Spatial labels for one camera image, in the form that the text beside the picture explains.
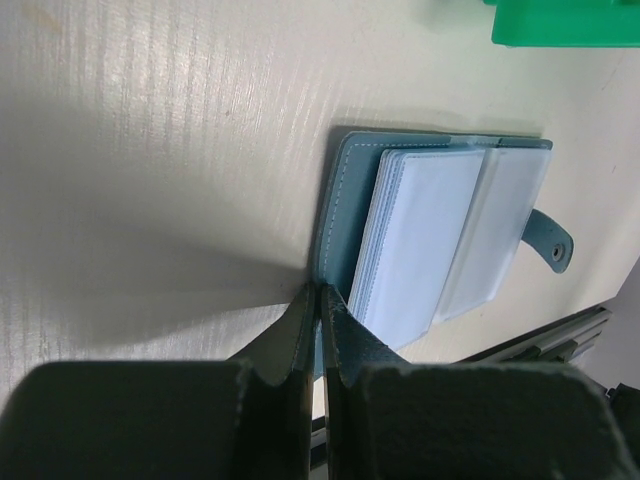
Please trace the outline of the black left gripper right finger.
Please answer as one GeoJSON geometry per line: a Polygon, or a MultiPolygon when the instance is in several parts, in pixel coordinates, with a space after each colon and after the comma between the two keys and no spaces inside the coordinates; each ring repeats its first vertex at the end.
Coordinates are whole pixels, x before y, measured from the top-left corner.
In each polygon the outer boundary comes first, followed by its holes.
{"type": "Polygon", "coordinates": [[[320,291],[333,479],[631,479],[597,387],[558,363],[413,364],[320,291]]]}

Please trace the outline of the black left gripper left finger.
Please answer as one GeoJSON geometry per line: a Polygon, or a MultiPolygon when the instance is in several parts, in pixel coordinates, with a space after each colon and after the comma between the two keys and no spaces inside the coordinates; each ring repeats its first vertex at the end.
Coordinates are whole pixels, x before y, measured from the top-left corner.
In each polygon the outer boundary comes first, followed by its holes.
{"type": "Polygon", "coordinates": [[[305,479],[316,289],[232,357],[40,365],[1,415],[5,479],[305,479]]]}

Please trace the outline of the blue leather card holder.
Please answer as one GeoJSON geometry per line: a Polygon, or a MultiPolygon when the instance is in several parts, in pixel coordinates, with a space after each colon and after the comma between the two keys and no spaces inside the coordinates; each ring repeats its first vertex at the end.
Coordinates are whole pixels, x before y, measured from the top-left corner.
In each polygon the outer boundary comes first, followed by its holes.
{"type": "Polygon", "coordinates": [[[518,247],[556,273],[574,242],[535,208],[551,141],[356,131],[332,166],[314,279],[392,349],[495,298],[518,247]]]}

